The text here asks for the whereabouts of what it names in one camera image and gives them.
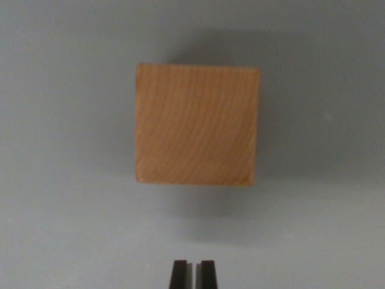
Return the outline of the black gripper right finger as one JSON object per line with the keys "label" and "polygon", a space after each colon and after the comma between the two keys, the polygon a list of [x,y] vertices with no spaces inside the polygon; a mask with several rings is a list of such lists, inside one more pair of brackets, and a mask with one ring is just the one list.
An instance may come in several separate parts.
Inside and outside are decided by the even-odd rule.
{"label": "black gripper right finger", "polygon": [[218,289],[214,260],[203,260],[196,265],[195,289]]}

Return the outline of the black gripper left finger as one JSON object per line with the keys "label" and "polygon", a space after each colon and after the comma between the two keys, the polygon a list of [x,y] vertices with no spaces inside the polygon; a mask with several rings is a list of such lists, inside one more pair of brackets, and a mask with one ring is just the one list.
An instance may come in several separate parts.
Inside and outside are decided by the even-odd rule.
{"label": "black gripper left finger", "polygon": [[171,272],[169,289],[192,289],[193,268],[187,260],[175,260]]}

